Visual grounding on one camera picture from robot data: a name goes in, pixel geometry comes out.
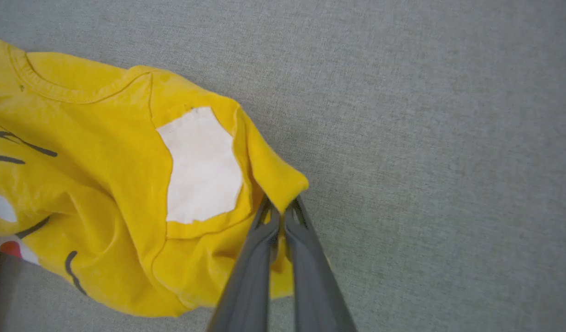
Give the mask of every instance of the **gray fabric surface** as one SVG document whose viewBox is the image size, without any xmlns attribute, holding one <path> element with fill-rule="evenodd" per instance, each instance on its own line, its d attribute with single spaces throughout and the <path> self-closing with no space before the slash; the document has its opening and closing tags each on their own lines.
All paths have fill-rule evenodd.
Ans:
<svg viewBox="0 0 566 332">
<path fill-rule="evenodd" d="M 566 1 L 0 1 L 0 38 L 239 101 L 304 194 L 358 328 L 566 332 Z M 0 260 L 0 331 L 203 331 Z M 293 329 L 292 302 L 272 331 Z"/>
</svg>

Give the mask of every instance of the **yellow fabric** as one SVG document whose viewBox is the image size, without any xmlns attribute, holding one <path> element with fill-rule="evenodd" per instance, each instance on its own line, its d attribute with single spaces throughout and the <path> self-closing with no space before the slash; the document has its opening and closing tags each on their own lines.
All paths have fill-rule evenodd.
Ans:
<svg viewBox="0 0 566 332">
<path fill-rule="evenodd" d="M 174 165 L 156 129 L 195 107 L 211 107 L 233 136 L 243 184 L 234 210 L 184 225 L 165 220 Z M 232 99 L 168 71 L 2 41 L 0 132 L 11 134 L 0 156 L 23 162 L 0 160 L 0 196 L 16 215 L 0 219 L 0 237 L 46 221 L 22 238 L 41 266 L 133 315 L 215 305 L 263 192 L 283 211 L 308 185 Z M 271 275 L 272 296 L 291 292 L 285 255 Z"/>
</svg>

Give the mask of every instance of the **red object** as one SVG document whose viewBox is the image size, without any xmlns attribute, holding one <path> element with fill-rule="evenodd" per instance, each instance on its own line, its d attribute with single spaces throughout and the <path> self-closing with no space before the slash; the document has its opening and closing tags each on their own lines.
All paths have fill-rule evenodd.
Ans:
<svg viewBox="0 0 566 332">
<path fill-rule="evenodd" d="M 0 251 L 7 255 L 17 256 L 18 258 L 23 258 L 21 256 L 21 248 L 19 244 L 15 241 L 7 241 L 0 245 Z"/>
</svg>

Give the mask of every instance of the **garment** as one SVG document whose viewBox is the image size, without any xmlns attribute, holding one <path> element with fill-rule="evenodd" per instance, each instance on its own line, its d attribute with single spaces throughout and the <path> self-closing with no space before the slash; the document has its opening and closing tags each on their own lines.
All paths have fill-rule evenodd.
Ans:
<svg viewBox="0 0 566 332">
<path fill-rule="evenodd" d="M 0 248 L 113 309 L 215 305 L 264 193 L 283 211 L 307 185 L 232 99 L 0 41 Z M 281 253 L 271 295 L 291 279 Z"/>
</svg>

